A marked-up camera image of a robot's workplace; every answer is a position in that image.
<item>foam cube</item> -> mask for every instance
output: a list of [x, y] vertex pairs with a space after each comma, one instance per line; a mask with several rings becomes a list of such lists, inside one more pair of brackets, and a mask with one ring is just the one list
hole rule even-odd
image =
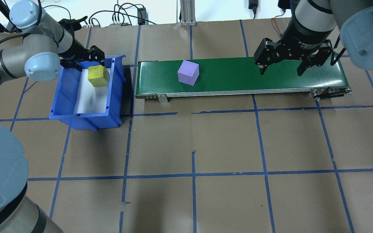
[[194, 62], [184, 60], [178, 70], [178, 80], [181, 83], [194, 86], [199, 75], [199, 65]]
[[102, 65], [89, 66], [89, 82], [93, 87], [107, 86], [109, 80], [109, 72]]

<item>blue plastic bin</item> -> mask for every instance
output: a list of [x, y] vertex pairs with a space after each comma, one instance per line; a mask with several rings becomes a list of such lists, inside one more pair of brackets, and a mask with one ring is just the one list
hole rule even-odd
[[[122, 124], [120, 119], [120, 100], [122, 86], [126, 81], [123, 76], [122, 58], [125, 55], [106, 57], [105, 67], [111, 68], [108, 82], [107, 104], [105, 112], [92, 114], [73, 114], [77, 100], [81, 73], [76, 69], [61, 68], [56, 93], [49, 119], [57, 119], [73, 129], [117, 128]], [[83, 69], [99, 65], [98, 62], [80, 62]]]

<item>white wall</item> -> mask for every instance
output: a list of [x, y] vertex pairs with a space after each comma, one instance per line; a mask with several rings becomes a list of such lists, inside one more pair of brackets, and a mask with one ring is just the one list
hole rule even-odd
[[[18, 0], [6, 0], [11, 8]], [[116, 0], [60, 0], [55, 3], [54, 0], [44, 0], [42, 6], [60, 5], [66, 7], [71, 12], [72, 18], [81, 18], [90, 16], [99, 10], [113, 10]], [[133, 4], [143, 4], [149, 14], [149, 20], [157, 24], [170, 24], [178, 22], [179, 17], [179, 0], [134, 0]], [[248, 8], [248, 0], [195, 0], [195, 11], [197, 21], [224, 21], [237, 19], [252, 19], [253, 11]], [[68, 18], [66, 10], [59, 7], [46, 8], [47, 13], [55, 20], [59, 21], [63, 18]], [[127, 9], [129, 15], [137, 16], [135, 8]], [[102, 27], [110, 25], [111, 12], [102, 12], [95, 15], [100, 21]], [[280, 9], [277, 7], [277, 0], [259, 0], [259, 7], [256, 18], [271, 18], [276, 15], [281, 15]], [[290, 17], [290, 10], [286, 12], [284, 17]], [[0, 12], [0, 22], [6, 25], [8, 20]], [[132, 18], [133, 24], [136, 24], [136, 19]]]

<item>yellow cube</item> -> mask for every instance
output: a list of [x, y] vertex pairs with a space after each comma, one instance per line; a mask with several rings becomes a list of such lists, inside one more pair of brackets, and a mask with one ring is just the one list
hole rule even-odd
[[109, 72], [102, 65], [89, 66], [89, 82], [93, 87], [107, 86], [109, 80]]

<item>power adapter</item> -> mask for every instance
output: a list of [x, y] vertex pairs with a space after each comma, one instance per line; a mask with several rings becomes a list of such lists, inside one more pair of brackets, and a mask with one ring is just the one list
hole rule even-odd
[[253, 10], [254, 15], [256, 15], [258, 6], [259, 0], [248, 0], [248, 8]]

